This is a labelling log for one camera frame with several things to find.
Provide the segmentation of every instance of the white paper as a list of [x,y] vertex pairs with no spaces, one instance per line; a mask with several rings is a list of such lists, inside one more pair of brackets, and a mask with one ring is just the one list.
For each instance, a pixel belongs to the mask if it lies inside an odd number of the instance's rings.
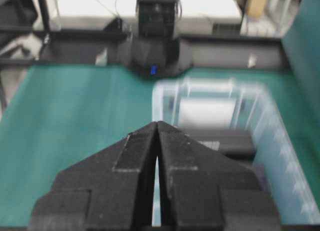
[[229,128],[236,106],[230,98],[182,98],[178,126],[181,128]]

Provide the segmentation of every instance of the blue led light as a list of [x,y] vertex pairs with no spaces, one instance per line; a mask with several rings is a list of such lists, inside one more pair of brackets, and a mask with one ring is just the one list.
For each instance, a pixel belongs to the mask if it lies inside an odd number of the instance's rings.
[[157,71],[157,67],[155,65],[153,65],[151,67],[151,75],[155,75],[156,74],[156,71]]

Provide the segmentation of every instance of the transparent plastic bin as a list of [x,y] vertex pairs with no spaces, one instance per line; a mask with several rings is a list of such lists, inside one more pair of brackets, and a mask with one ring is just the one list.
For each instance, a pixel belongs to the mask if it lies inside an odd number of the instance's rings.
[[152,121],[179,126],[182,99],[234,99],[230,128],[248,129],[284,224],[318,224],[320,212],[297,159],[276,103],[266,87],[234,79],[158,81],[152,92]]

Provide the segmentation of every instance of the green mat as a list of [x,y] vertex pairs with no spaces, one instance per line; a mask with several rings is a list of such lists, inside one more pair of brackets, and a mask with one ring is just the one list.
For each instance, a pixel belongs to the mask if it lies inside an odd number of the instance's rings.
[[[320,204],[320,130],[295,78],[240,71],[194,68],[185,75],[266,84]],[[26,226],[57,172],[149,123],[153,85],[118,66],[32,67],[0,122],[0,226]]]

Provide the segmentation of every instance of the table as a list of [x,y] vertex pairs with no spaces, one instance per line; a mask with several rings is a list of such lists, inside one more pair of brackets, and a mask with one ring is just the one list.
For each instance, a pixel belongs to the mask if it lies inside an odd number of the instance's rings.
[[[193,68],[185,76],[265,84],[320,204],[320,128],[291,73]],[[26,226],[57,172],[151,122],[154,83],[121,66],[33,66],[0,122],[0,226]]]
[[[58,0],[51,15],[53,28],[102,30],[118,14],[126,24],[137,23],[137,0]],[[211,34],[213,24],[239,25],[242,12],[235,0],[181,0],[182,17],[177,23],[183,33]]]

